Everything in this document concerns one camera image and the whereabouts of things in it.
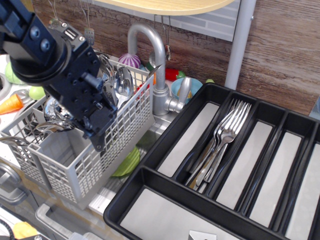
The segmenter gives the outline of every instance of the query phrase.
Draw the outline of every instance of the orange toy carrot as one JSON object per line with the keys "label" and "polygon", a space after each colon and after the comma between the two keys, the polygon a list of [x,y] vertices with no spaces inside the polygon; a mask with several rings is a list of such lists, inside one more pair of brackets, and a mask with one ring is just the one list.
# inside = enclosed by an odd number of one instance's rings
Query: orange toy carrot
{"label": "orange toy carrot", "polygon": [[24,103],[22,102],[21,98],[17,94],[14,94],[0,105],[0,115],[19,110],[23,106]]}

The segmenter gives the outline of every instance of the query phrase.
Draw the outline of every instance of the wooden shelf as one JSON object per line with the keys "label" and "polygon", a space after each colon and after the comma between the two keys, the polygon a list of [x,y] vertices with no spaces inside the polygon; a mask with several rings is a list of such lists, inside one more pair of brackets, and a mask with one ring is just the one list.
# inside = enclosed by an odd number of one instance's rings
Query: wooden shelf
{"label": "wooden shelf", "polygon": [[203,14],[220,9],[234,0],[95,0],[143,13],[182,16]]}

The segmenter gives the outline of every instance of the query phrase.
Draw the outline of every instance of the metal pole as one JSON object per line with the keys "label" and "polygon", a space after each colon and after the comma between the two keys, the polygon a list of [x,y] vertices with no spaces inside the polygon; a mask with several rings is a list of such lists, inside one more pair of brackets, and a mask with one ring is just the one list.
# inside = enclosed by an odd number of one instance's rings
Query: metal pole
{"label": "metal pole", "polygon": [[241,0],[224,86],[236,90],[257,0]]}

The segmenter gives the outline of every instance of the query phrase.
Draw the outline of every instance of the metal faucet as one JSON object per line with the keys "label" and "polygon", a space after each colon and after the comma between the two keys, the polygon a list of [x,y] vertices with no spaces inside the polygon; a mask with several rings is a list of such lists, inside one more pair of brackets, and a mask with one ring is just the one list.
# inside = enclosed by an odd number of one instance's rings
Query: metal faucet
{"label": "metal faucet", "polygon": [[154,55],[155,65],[160,66],[156,71],[156,84],[153,89],[153,114],[165,115],[170,111],[179,113],[185,105],[188,93],[191,87],[191,78],[186,77],[180,89],[180,97],[177,100],[170,96],[169,87],[166,85],[166,51],[164,43],[161,40],[158,32],[150,25],[136,22],[128,31],[128,53],[137,54],[138,52],[138,33],[145,34],[150,40]]}

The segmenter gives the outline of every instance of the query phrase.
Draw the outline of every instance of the metal fork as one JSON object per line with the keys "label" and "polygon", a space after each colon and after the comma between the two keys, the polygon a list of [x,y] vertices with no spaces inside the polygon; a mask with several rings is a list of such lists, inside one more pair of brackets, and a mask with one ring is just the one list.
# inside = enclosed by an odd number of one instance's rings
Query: metal fork
{"label": "metal fork", "polygon": [[210,152],[210,155],[208,159],[206,160],[206,163],[202,167],[201,171],[197,174],[196,178],[192,181],[190,184],[190,187],[194,190],[198,190],[198,188],[201,186],[205,176],[207,175],[208,171],[213,167],[213,174],[215,172],[217,162],[215,162],[215,156],[219,153],[219,151],[228,143],[231,143],[236,136],[238,135],[242,125],[244,124],[244,108],[247,109],[248,106],[251,106],[248,103],[244,103],[243,101],[239,102],[234,111],[232,112],[230,118],[228,121],[226,121],[224,124],[220,126],[220,128],[217,130],[216,137],[218,139],[218,144],[216,148]]}
{"label": "metal fork", "polygon": [[[234,110],[232,110],[221,122],[220,124],[217,126],[217,128],[215,129],[215,134],[212,138],[216,138],[217,140],[219,139],[220,134],[223,132],[223,130],[225,128],[229,128],[230,125],[232,124],[232,122],[235,120],[235,117],[238,114],[238,108],[239,105],[237,104],[237,106],[235,107]],[[212,154],[212,152],[214,152],[216,148],[216,144],[215,142],[213,143],[212,148],[210,149],[210,151],[206,154],[205,158],[203,159],[203,161],[201,162],[202,164],[199,165],[196,170],[192,173],[192,175],[189,177],[188,181],[185,183],[186,186],[189,186],[190,188],[197,190],[201,184],[201,182],[203,181],[205,175],[207,174],[210,165],[212,164],[210,161],[209,156]]]}
{"label": "metal fork", "polygon": [[219,146],[217,146],[215,152],[212,153],[212,156],[210,156],[210,158],[214,159],[218,155],[220,157],[218,157],[216,161],[213,160],[213,163],[212,163],[209,171],[207,172],[207,174],[205,175],[205,177],[203,179],[205,182],[209,183],[213,179],[213,177],[217,171],[217,168],[222,160],[222,156],[224,155],[224,152],[227,149],[227,145],[229,143],[231,143],[236,138],[238,133],[240,132],[242,126],[244,125],[244,123],[248,117],[250,109],[251,109],[251,104],[249,104],[249,103],[244,104],[241,111],[238,114],[238,121],[231,128],[230,132],[225,132],[224,134],[221,134],[221,136],[220,136],[221,143]]}
{"label": "metal fork", "polygon": [[213,132],[213,137],[211,138],[210,142],[208,143],[207,147],[205,147],[205,149],[203,150],[202,154],[199,156],[198,160],[201,160],[199,163],[195,163],[194,166],[196,166],[195,169],[191,169],[192,174],[191,176],[188,178],[188,180],[185,182],[185,185],[188,186],[195,178],[195,176],[198,174],[198,172],[200,171],[200,169],[203,167],[203,165],[206,163],[208,157],[210,156],[210,153],[212,152],[212,150],[214,150],[214,148],[216,147],[216,135],[217,135],[217,131],[219,128],[221,128],[221,126],[230,120],[231,116],[233,114],[233,110],[231,112],[229,112],[222,120],[221,122],[217,125],[217,127],[215,128],[214,132]]}

